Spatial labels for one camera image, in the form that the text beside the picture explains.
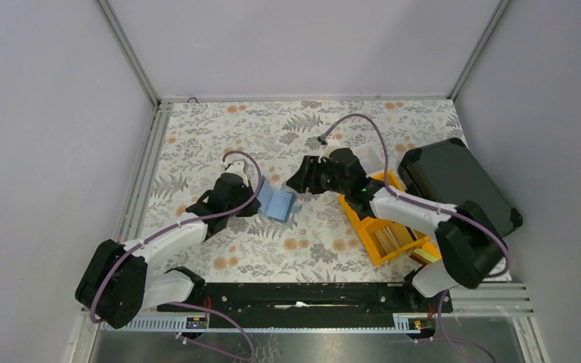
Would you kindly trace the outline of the blue card holder wallet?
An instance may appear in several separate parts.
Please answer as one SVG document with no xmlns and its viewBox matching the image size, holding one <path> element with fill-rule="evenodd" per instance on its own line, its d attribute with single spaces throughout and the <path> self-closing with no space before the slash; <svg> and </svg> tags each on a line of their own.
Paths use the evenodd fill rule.
<svg viewBox="0 0 581 363">
<path fill-rule="evenodd" d="M 267 179 L 258 193 L 260 202 L 259 214 L 277 222 L 287 222 L 293 213 L 298 213 L 301 206 L 296 204 L 297 195 L 271 186 Z"/>
</svg>

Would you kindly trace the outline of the white card storage bin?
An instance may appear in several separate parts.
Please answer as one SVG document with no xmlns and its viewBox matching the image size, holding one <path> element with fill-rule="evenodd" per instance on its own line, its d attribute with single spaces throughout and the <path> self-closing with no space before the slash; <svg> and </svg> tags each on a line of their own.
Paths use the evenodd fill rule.
<svg viewBox="0 0 581 363">
<path fill-rule="evenodd" d="M 377 155 L 369 143 L 353 147 L 352 152 L 358 157 L 362 168 L 368 175 L 373 175 L 384 169 L 383 160 Z"/>
</svg>

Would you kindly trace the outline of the yellow card storage bin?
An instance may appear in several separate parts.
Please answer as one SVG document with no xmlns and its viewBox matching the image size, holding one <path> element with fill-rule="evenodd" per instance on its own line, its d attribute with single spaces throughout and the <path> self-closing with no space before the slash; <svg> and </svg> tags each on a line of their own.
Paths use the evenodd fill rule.
<svg viewBox="0 0 581 363">
<path fill-rule="evenodd" d="M 412 251 L 417 248 L 441 256 L 431 238 L 420 231 L 388 220 L 371 217 L 360 219 L 344 196 L 339 196 L 339 202 L 373 265 L 393 261 L 402 255 L 410 258 Z"/>
</svg>

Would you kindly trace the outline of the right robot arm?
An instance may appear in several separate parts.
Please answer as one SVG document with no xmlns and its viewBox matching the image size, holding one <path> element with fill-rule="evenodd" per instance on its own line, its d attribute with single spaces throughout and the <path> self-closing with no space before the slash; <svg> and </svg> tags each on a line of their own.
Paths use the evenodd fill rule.
<svg viewBox="0 0 581 363">
<path fill-rule="evenodd" d="M 453 287 L 477 288 L 508 259 L 507 247 L 479 205 L 437 203 L 401 192 L 372 178 L 348 147 L 306 155 L 286 185 L 298 194 L 337 193 L 360 219 L 397 222 L 432 237 L 440 260 L 417 270 L 403 292 L 413 311 L 425 310 L 434 296 Z"/>
</svg>

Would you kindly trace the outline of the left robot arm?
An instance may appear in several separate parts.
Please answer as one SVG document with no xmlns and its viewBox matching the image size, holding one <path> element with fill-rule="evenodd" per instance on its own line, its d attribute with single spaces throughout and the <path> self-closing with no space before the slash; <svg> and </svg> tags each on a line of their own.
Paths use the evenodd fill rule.
<svg viewBox="0 0 581 363">
<path fill-rule="evenodd" d="M 228 220 L 253 216 L 260 203 L 245 172 L 224 171 L 212 189 L 188 207 L 183 220 L 154 236 L 124 244 L 101 242 L 77 285 L 75 299 L 96 321 L 126 326 L 141 310 L 177 302 L 194 311 L 204 303 L 202 278 L 187 268 L 156 273 L 177 250 L 200 244 L 223 230 Z"/>
</svg>

